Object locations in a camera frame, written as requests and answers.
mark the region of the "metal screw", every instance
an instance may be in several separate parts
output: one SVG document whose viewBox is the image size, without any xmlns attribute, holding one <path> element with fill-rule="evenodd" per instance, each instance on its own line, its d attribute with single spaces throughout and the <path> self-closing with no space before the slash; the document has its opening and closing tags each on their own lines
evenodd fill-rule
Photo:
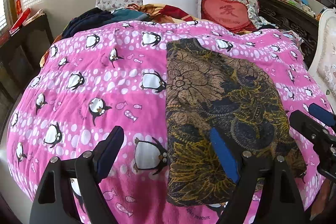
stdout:
<svg viewBox="0 0 336 224">
<path fill-rule="evenodd" d="M 91 151 L 85 151 L 85 152 L 83 153 L 83 157 L 84 157 L 84 158 L 90 158 L 91 155 L 92 155 L 92 152 L 91 152 Z"/>
<path fill-rule="evenodd" d="M 58 157 L 52 157 L 50 159 L 50 162 L 52 162 L 52 163 L 55 163 L 56 161 L 58 161 Z"/>
<path fill-rule="evenodd" d="M 245 157 L 245 158 L 249 158 L 249 157 L 251 157 L 252 156 L 252 153 L 250 152 L 250 151 L 244 151 L 243 152 L 243 156 Z"/>
<path fill-rule="evenodd" d="M 280 155 L 280 156 L 277 156 L 277 160 L 278 160 L 278 162 L 284 162 L 285 158 Z"/>
<path fill-rule="evenodd" d="M 331 147 L 331 148 L 330 148 L 330 152 L 331 152 L 332 154 L 336 155 L 336 149 L 335 149 L 334 147 Z"/>
</svg>

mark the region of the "pink comforter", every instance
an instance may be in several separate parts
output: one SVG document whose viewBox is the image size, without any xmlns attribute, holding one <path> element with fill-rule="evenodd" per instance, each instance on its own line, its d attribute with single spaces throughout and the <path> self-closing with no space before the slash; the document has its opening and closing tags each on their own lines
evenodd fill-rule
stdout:
<svg viewBox="0 0 336 224">
<path fill-rule="evenodd" d="M 216 223 L 217 213 L 206 206 L 175 207 L 165 201 L 168 167 L 156 175 L 157 170 L 138 170 L 157 164 L 155 151 L 138 140 L 155 143 L 155 138 L 167 149 L 166 44 L 191 37 L 204 48 L 247 59 L 266 71 L 288 116 L 297 109 L 307 113 L 311 103 L 330 110 L 297 47 L 278 30 L 238 36 L 208 21 L 113 23 L 54 44 L 44 68 L 25 90 L 7 140 L 9 170 L 19 187 L 33 199 L 51 157 L 78 157 L 119 125 L 124 143 L 108 178 L 100 183 L 118 222 Z M 297 179 L 307 208 L 324 178 L 316 173 L 319 158 L 312 144 L 293 129 L 290 135 L 308 164 L 305 184 Z M 73 189 L 82 222 L 90 223 L 75 182 Z M 253 198 L 246 224 L 253 222 L 260 195 Z"/>
</svg>

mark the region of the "penguin print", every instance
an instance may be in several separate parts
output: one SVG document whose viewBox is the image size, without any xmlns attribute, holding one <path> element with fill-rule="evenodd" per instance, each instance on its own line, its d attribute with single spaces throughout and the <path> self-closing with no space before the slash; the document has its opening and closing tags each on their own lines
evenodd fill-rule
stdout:
<svg viewBox="0 0 336 224">
<path fill-rule="evenodd" d="M 289 90 L 288 87 L 284 86 L 283 89 L 287 92 L 287 95 L 290 99 L 294 100 L 294 93 Z"/>
<path fill-rule="evenodd" d="M 291 51 L 291 55 L 295 58 L 295 60 L 297 61 L 297 54 L 294 51 Z"/>
<path fill-rule="evenodd" d="M 308 106 L 306 104 L 303 104 L 303 108 L 309 113 Z"/>
<path fill-rule="evenodd" d="M 140 141 L 135 138 L 135 164 L 133 168 L 138 172 L 139 170 L 157 170 L 153 175 L 158 174 L 167 162 L 167 150 L 160 144 L 160 142 L 153 138 L 155 143 Z"/>
<path fill-rule="evenodd" d="M 255 43 L 253 43 L 253 42 L 246 42 L 246 45 L 251 46 L 251 47 L 255 47 Z"/>
<path fill-rule="evenodd" d="M 275 53 L 271 53 L 271 57 L 279 59 L 279 57 Z"/>
<path fill-rule="evenodd" d="M 274 51 L 274 52 L 280 52 L 280 47 L 279 46 L 270 46 L 270 48 Z"/>
<path fill-rule="evenodd" d="M 75 179 L 75 178 L 70 178 L 70 182 L 71 182 L 71 188 L 72 188 L 73 195 L 78 200 L 78 203 L 79 203 L 83 213 L 85 213 L 84 208 L 83 208 L 84 202 L 83 202 L 83 198 L 82 198 L 82 195 L 81 195 L 81 191 L 79 189 L 78 180 Z"/>
<path fill-rule="evenodd" d="M 309 97 L 313 96 L 313 92 L 310 89 L 305 89 L 305 92 Z"/>
<path fill-rule="evenodd" d="M 198 24 L 197 20 L 187 21 L 186 23 L 187 26 L 196 26 L 197 24 Z"/>
<path fill-rule="evenodd" d="M 233 48 L 233 45 L 230 42 L 222 39 L 216 39 L 216 44 L 218 48 L 225 48 L 227 52 Z"/>
<path fill-rule="evenodd" d="M 218 37 L 222 37 L 221 34 L 219 34 L 218 32 L 215 32 L 215 31 L 211 31 L 214 35 L 218 36 Z"/>
<path fill-rule="evenodd" d="M 67 63 L 70 63 L 70 62 L 67 60 L 66 57 L 63 57 L 63 58 L 61 59 L 61 61 L 58 63 L 58 69 L 59 69 L 60 67 L 64 66 L 65 64 L 67 64 Z"/>
<path fill-rule="evenodd" d="M 13 127 L 14 125 L 16 125 L 17 121 L 18 121 L 18 115 L 17 115 L 16 112 L 14 112 L 12 122 L 10 123 L 10 126 Z"/>
<path fill-rule="evenodd" d="M 69 78 L 67 89 L 76 90 L 79 86 L 85 83 L 85 78 L 83 75 L 78 73 L 72 73 Z"/>
<path fill-rule="evenodd" d="M 213 211 L 215 211 L 217 213 L 217 216 L 220 218 L 221 217 L 221 214 L 223 213 L 226 205 L 227 205 L 228 201 L 227 202 L 223 202 L 223 203 L 216 203 L 216 204 L 209 204 L 207 205 L 207 207 Z"/>
<path fill-rule="evenodd" d="M 50 48 L 51 57 L 55 57 L 57 52 L 58 52 L 58 48 L 55 45 L 51 46 L 51 48 Z"/>
<path fill-rule="evenodd" d="M 114 48 L 114 49 L 112 49 L 112 51 L 111 51 L 111 53 L 110 53 L 110 61 L 111 61 L 112 66 L 113 66 L 114 68 L 115 68 L 115 66 L 114 66 L 113 62 L 114 62 L 114 61 L 117 61 L 118 59 L 124 59 L 124 58 L 121 57 L 121 56 L 118 56 L 117 49 Z"/>
<path fill-rule="evenodd" d="M 48 128 L 48 131 L 45 135 L 43 143 L 51 144 L 50 148 L 53 148 L 62 140 L 63 134 L 59 129 L 59 124 L 56 122 L 56 125 L 51 124 Z"/>
<path fill-rule="evenodd" d="M 310 77 L 308 75 L 304 75 L 303 77 L 307 78 L 311 82 Z"/>
<path fill-rule="evenodd" d="M 256 31 L 256 32 L 254 32 L 254 34 L 255 35 L 261 35 L 261 34 L 263 34 L 263 31 Z"/>
<path fill-rule="evenodd" d="M 19 166 L 20 162 L 23 161 L 23 158 L 27 158 L 27 156 L 23 153 L 22 143 L 19 142 L 16 148 L 16 157 L 17 157 L 17 165 Z"/>
<path fill-rule="evenodd" d="M 161 36 L 159 36 L 156 33 L 153 33 L 153 32 L 143 32 L 142 33 L 141 45 L 143 47 L 147 45 L 152 45 L 152 47 L 154 47 L 157 44 L 159 44 L 160 41 L 161 41 Z"/>
<path fill-rule="evenodd" d="M 123 23 L 123 24 L 122 24 L 122 26 L 123 26 L 123 27 L 125 27 L 125 28 L 128 28 L 128 27 L 133 27 L 133 26 L 129 25 L 129 24 L 128 24 L 128 23 L 126 23 L 126 22 L 125 22 L 125 23 Z"/>
<path fill-rule="evenodd" d="M 39 109 L 41 109 L 44 105 L 48 104 L 45 100 L 45 97 L 44 97 L 44 94 L 43 93 L 40 93 L 38 96 L 37 96 L 37 99 L 36 99 L 36 115 L 37 115 L 37 111 Z"/>
<path fill-rule="evenodd" d="M 161 78 L 158 72 L 154 73 L 144 73 L 142 77 L 142 89 L 153 89 L 156 90 L 156 93 L 159 93 L 165 90 L 167 83 Z"/>
<path fill-rule="evenodd" d="M 89 111 L 92 115 L 93 125 L 96 126 L 95 119 L 102 116 L 107 110 L 112 107 L 107 106 L 103 99 L 93 98 L 89 103 Z"/>
<path fill-rule="evenodd" d="M 100 41 L 100 37 L 96 34 L 89 35 L 86 38 L 86 48 L 94 48 Z"/>
<path fill-rule="evenodd" d="M 295 77 L 293 76 L 292 72 L 290 70 L 288 70 L 288 75 L 289 75 L 289 78 L 291 79 L 291 81 L 293 82 L 294 84 L 294 79 Z"/>
<path fill-rule="evenodd" d="M 30 87 L 31 87 L 31 88 L 35 87 L 35 86 L 40 82 L 40 80 L 41 80 L 41 77 L 40 77 L 40 76 L 35 77 L 35 78 L 31 81 L 31 83 L 30 83 Z"/>
</svg>

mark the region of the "red heart-shaped pillow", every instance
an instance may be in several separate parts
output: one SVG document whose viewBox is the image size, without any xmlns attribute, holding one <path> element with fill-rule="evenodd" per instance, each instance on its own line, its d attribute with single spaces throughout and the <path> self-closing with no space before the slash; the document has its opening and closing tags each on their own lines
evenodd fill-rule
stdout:
<svg viewBox="0 0 336 224">
<path fill-rule="evenodd" d="M 247 7 L 235 0 L 202 0 L 202 18 L 230 31 L 239 31 L 250 24 Z"/>
</svg>

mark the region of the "floor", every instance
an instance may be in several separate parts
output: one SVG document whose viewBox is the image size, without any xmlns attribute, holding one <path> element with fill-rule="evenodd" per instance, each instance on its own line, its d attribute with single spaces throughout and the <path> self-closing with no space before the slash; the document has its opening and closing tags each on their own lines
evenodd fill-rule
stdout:
<svg viewBox="0 0 336 224">
<path fill-rule="evenodd" d="M 12 109 L 11 115 L 14 112 L 16 106 L 19 104 L 22 95 L 19 96 L 15 105 Z M 28 196 L 19 188 L 16 182 L 11 177 L 8 165 L 7 165 L 7 129 L 10 119 L 8 119 L 6 128 L 4 130 L 1 143 L 0 143 L 0 192 L 2 193 L 4 199 L 8 203 L 9 207 L 12 209 L 17 218 L 22 222 L 22 224 L 29 224 L 30 210 L 32 208 L 32 201 Z"/>
</svg>

